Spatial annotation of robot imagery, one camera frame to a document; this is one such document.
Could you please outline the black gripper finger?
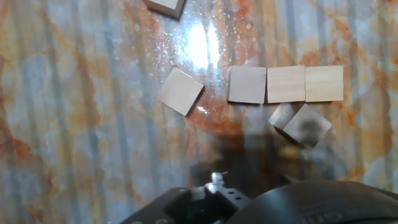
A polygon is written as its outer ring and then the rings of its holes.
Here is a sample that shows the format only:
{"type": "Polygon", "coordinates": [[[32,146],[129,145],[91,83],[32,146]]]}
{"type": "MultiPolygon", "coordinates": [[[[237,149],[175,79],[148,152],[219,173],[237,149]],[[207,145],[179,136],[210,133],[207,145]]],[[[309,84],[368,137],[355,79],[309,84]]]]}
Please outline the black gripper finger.
{"type": "Polygon", "coordinates": [[[172,188],[121,224],[226,223],[251,199],[224,186],[223,172],[201,187],[172,188]]]}

